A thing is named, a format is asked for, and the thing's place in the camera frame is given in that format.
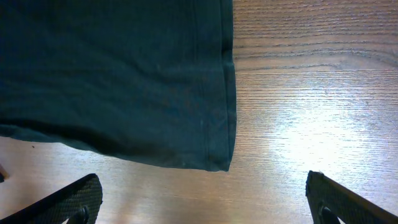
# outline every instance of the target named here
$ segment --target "folded cloth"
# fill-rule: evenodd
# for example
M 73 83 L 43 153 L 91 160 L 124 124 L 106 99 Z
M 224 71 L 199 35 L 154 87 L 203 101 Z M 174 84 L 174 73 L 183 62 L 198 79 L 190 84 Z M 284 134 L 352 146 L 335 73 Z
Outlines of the folded cloth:
M 0 135 L 228 170 L 232 0 L 0 0 Z

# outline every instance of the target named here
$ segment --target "wood grain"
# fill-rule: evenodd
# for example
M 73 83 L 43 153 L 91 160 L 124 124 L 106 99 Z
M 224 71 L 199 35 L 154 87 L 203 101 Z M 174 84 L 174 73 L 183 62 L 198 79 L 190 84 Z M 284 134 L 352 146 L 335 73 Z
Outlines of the wood grain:
M 231 170 L 163 169 L 0 138 L 0 218 L 84 175 L 97 223 L 311 223 L 320 170 L 398 215 L 397 1 L 234 1 Z

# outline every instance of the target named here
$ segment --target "fabric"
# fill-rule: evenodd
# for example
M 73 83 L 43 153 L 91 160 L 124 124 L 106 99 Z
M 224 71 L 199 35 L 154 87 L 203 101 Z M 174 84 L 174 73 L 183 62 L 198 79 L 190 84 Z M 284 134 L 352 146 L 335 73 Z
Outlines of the fabric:
M 232 0 L 0 0 L 0 135 L 228 170 Z

